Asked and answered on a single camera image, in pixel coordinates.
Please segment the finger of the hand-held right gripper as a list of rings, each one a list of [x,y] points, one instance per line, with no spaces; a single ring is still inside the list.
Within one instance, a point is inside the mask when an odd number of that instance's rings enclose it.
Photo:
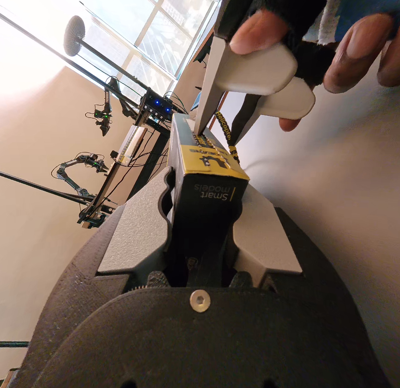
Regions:
[[[231,143],[236,145],[261,115],[301,119],[315,104],[315,96],[303,79],[292,79],[281,91],[269,96],[246,94],[231,129]]]
[[[200,135],[206,128],[225,91],[264,96],[277,93],[294,77],[297,65],[282,43],[238,55],[225,40],[213,37],[194,133]]]

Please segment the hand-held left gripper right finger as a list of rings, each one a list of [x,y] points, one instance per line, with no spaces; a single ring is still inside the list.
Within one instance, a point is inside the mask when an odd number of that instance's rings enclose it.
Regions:
[[[273,204],[255,188],[245,190],[242,213],[228,232],[226,262],[248,272],[255,288],[268,273],[302,273]]]

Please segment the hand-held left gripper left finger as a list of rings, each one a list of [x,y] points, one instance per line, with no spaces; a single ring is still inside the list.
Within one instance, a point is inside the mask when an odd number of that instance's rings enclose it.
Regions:
[[[146,285],[149,273],[165,268],[172,226],[162,199],[170,199],[170,181],[174,169],[166,167],[126,202],[98,273],[128,273],[135,285]]]

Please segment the black yellow cardboard box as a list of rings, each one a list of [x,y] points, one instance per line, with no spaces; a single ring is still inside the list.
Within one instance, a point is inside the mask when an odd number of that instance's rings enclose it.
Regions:
[[[193,125],[188,115],[173,115],[172,240],[164,273],[173,287],[226,287],[236,273],[233,224],[249,177],[209,129],[196,135]]]

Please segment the person's right hand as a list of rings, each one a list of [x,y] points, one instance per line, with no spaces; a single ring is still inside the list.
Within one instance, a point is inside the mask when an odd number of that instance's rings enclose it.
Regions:
[[[338,44],[323,85],[331,93],[353,88],[367,74],[379,54],[381,61],[377,81],[384,87],[400,83],[400,31],[388,42],[394,19],[387,13],[368,15],[351,26]],[[289,32],[288,25],[274,13],[261,9],[237,30],[230,41],[231,50],[239,55],[266,49]]]

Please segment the large window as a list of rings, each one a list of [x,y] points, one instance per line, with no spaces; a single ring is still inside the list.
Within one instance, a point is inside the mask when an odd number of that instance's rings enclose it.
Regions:
[[[82,5],[172,82],[194,54],[219,1],[86,0]]]

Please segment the black hub blue lights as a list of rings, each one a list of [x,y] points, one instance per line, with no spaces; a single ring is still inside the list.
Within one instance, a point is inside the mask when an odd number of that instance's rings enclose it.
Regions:
[[[149,112],[155,119],[172,121],[174,110],[177,110],[177,107],[170,99],[163,98],[151,87],[148,87],[142,96],[139,109],[141,112]]]

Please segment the blue white clothing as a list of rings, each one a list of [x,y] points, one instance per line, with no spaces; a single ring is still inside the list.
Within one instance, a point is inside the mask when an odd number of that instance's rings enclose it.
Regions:
[[[339,42],[353,24],[377,13],[386,13],[393,18],[393,31],[389,35],[392,39],[400,23],[400,0],[327,0],[303,39],[322,45]]]

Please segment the round ribbed disc on pole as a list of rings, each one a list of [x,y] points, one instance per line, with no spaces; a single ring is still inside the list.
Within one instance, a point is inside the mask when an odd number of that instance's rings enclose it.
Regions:
[[[128,77],[131,81],[142,87],[143,89],[148,89],[149,87],[141,82],[138,78],[128,73],[128,71],[124,70],[122,67],[117,65],[114,61],[107,58],[100,51],[96,50],[94,47],[89,45],[85,40],[86,30],[84,21],[81,17],[75,15],[73,16],[65,29],[64,33],[64,51],[70,56],[76,56],[80,52],[81,48],[84,47],[95,56],[106,62],[108,65],[122,73],[122,75]]]

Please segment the black metal workbench frame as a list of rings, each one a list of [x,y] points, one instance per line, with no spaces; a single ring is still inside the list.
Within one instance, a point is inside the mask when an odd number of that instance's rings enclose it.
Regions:
[[[121,100],[121,103],[126,106],[126,111],[124,115],[131,117],[134,119],[135,126],[141,126],[151,128],[153,132],[158,132],[159,135],[153,148],[149,149],[148,154],[146,155],[144,149],[137,150],[132,162],[129,166],[123,166],[115,162],[116,157],[114,158],[114,163],[111,167],[111,170],[107,173],[106,180],[102,185],[99,193],[91,200],[91,202],[87,205],[85,209],[83,209],[79,214],[78,224],[82,224],[83,228],[90,229],[92,227],[99,227],[103,221],[106,219],[108,215],[113,212],[113,209],[106,205],[106,200],[109,199],[110,193],[107,193],[109,187],[117,174],[117,171],[120,168],[126,168],[127,171],[131,170],[134,167],[141,168],[141,171],[134,183],[134,186],[128,195],[128,198],[131,198],[134,194],[136,194],[141,188],[143,188],[147,182],[150,180],[151,175],[153,174],[154,168],[157,166],[159,158],[165,157],[165,147],[168,143],[171,134],[171,125],[172,121],[167,120],[158,120],[153,118],[149,112],[141,112],[139,107],[137,113],[133,111],[133,109],[128,106],[127,101]],[[182,113],[188,114],[187,110],[183,105],[175,105],[177,110],[174,110],[174,113]]]

